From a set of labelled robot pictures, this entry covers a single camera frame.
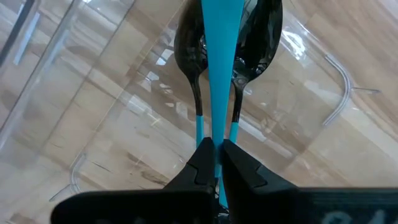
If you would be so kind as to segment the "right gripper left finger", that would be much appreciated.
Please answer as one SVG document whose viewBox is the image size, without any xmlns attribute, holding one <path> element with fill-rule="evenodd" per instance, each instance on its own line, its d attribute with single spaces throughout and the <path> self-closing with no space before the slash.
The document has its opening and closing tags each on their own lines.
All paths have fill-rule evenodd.
<svg viewBox="0 0 398 224">
<path fill-rule="evenodd" d="M 71 196 L 51 224 L 215 224 L 215 145 L 204 138 L 162 189 L 106 190 Z"/>
</svg>

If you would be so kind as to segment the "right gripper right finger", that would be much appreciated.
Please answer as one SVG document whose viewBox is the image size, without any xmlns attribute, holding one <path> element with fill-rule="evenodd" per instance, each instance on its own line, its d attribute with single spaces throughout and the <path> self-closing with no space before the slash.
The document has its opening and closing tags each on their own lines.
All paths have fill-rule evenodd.
<svg viewBox="0 0 398 224">
<path fill-rule="evenodd" d="M 232 224 L 398 224 L 398 187 L 299 187 L 223 143 Z"/>
</svg>

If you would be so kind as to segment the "black spoon teal handle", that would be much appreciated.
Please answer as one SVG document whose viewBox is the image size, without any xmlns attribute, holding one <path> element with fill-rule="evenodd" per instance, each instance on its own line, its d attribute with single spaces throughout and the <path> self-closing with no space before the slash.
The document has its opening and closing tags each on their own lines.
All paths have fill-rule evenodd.
<svg viewBox="0 0 398 224">
<path fill-rule="evenodd" d="M 211 96 L 211 138 L 215 144 L 215 177 L 219 204 L 228 207 L 221 165 L 229 91 L 244 0 L 201 0 Z"/>
<path fill-rule="evenodd" d="M 186 76 L 192 89 L 196 114 L 196 146 L 204 135 L 203 105 L 200 75 L 208 68 L 201 0 L 188 0 L 183 9 L 174 40 L 174 55 L 178 68 Z"/>
<path fill-rule="evenodd" d="M 282 0 L 257 0 L 239 32 L 231 83 L 234 108 L 229 140 L 236 142 L 246 85 L 262 75 L 274 59 L 282 34 Z"/>
</svg>

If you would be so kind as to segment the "narrow clear plastic bin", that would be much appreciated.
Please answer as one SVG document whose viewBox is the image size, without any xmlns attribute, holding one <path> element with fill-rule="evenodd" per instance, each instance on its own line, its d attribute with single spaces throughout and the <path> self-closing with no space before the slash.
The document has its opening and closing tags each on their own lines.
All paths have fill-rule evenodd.
<svg viewBox="0 0 398 224">
<path fill-rule="evenodd" d="M 0 150 L 63 45 L 82 0 L 0 0 Z"/>
<path fill-rule="evenodd" d="M 269 68 L 244 90 L 237 144 L 302 186 L 398 186 L 398 0 L 283 0 Z M 46 145 L 57 203 L 160 189 L 195 148 L 195 105 L 175 61 L 187 0 L 137 0 Z"/>
</svg>

